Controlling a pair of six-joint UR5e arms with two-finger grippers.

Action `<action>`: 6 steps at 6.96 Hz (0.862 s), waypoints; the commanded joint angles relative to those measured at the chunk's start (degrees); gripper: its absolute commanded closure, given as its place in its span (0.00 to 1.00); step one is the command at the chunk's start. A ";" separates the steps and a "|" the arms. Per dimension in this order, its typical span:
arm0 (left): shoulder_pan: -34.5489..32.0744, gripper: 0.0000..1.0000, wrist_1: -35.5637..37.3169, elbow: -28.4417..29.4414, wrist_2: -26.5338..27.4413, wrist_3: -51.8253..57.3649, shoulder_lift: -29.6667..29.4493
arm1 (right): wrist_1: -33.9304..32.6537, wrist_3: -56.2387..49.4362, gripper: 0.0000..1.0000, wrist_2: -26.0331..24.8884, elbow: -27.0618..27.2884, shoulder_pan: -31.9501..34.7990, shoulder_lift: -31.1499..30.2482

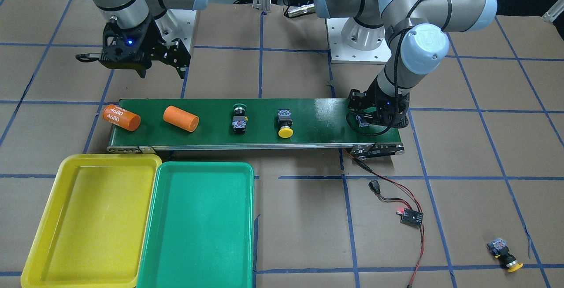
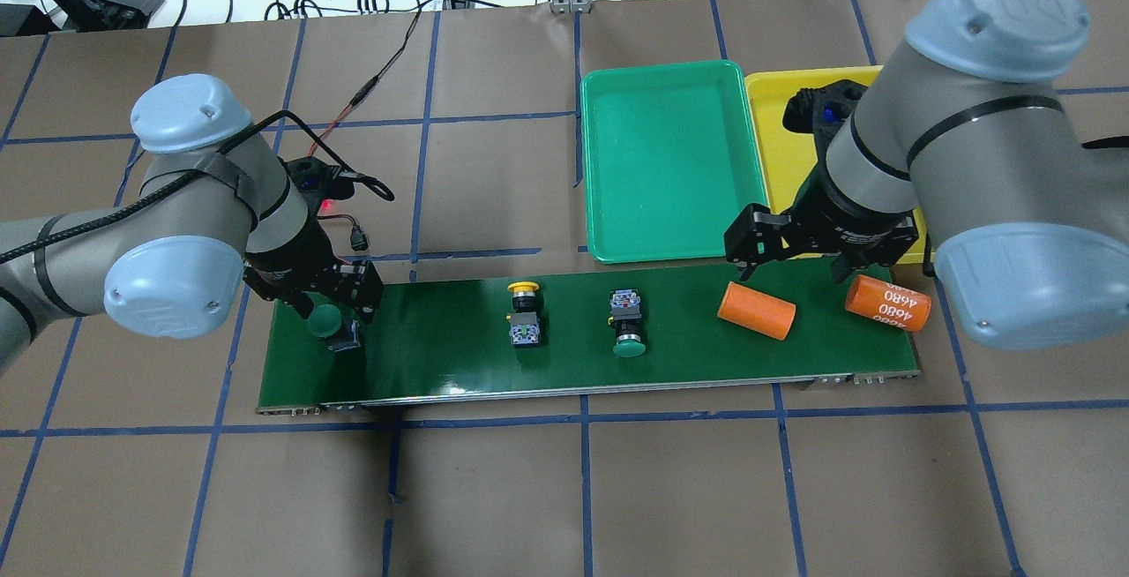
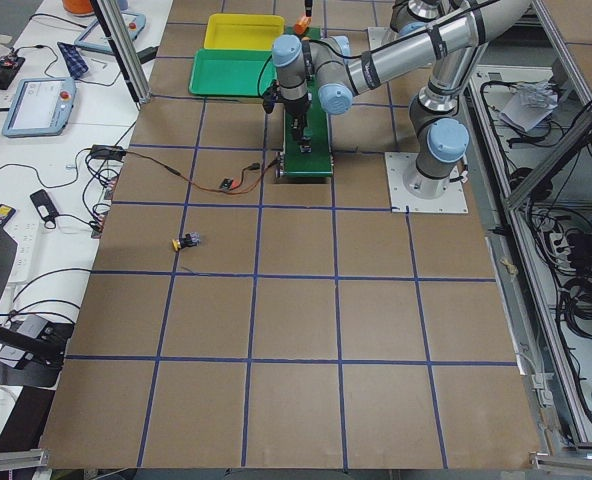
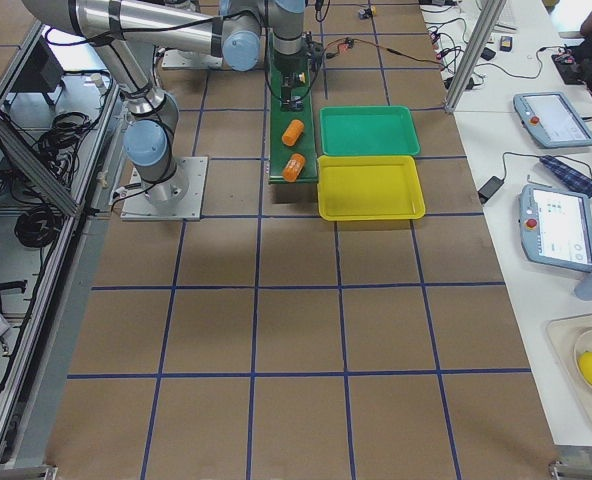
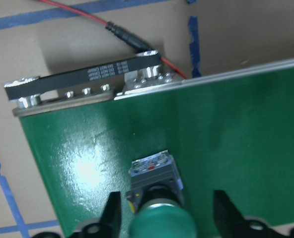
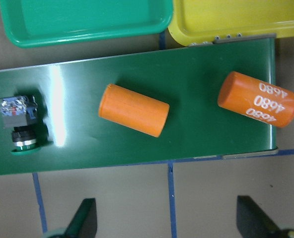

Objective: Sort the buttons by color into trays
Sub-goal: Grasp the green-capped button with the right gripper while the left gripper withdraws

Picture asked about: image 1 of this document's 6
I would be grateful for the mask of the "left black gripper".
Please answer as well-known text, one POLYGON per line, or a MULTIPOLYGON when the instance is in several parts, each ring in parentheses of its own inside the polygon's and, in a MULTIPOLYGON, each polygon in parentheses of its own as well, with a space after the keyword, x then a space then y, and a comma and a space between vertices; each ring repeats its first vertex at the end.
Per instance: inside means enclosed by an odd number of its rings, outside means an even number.
POLYGON ((359 114, 365 117, 367 122, 377 126, 405 128, 409 125, 406 116, 410 102, 409 93, 396 97, 388 96, 380 89, 377 81, 374 81, 364 92, 351 89, 347 99, 347 108, 351 112, 347 113, 346 121, 352 129, 354 126, 349 117, 352 115, 355 118, 359 114))

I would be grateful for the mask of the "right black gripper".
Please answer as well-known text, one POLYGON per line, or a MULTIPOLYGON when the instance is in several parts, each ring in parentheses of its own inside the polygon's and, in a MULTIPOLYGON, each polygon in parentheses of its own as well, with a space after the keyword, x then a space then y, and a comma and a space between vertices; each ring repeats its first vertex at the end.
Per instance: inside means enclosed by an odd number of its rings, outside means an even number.
MULTIPOLYGON (((119 20, 116 17, 112 17, 106 23, 103 30, 103 45, 109 37, 135 38, 143 43, 143 50, 151 62, 157 60, 173 66, 179 77, 185 79, 191 55, 181 39, 173 39, 171 43, 167 43, 161 37, 158 26, 150 15, 141 24, 131 29, 121 29, 118 23, 119 20)), ((136 71, 140 78, 144 79, 148 66, 133 64, 132 69, 136 71)))

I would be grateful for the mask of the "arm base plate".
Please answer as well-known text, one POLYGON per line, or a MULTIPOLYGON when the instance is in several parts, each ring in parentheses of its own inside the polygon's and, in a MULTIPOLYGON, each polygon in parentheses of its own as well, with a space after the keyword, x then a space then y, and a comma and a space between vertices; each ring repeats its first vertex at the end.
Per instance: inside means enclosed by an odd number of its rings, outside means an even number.
POLYGON ((189 53, 193 51, 193 37, 200 11, 170 9, 156 20, 162 37, 168 43, 181 39, 189 53))
POLYGON ((326 24, 332 63, 383 65, 391 57, 384 27, 366 28, 353 18, 329 18, 326 24))

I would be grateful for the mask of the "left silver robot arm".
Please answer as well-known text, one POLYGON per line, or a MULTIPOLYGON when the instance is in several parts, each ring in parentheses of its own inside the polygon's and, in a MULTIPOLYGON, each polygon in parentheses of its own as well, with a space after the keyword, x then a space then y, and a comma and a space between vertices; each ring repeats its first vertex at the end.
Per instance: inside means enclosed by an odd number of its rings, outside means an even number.
POLYGON ((369 88, 351 90, 348 125, 404 128, 411 90, 449 51, 447 32, 482 30, 497 0, 314 0, 320 18, 346 18, 341 41, 359 51, 386 44, 391 56, 369 88))

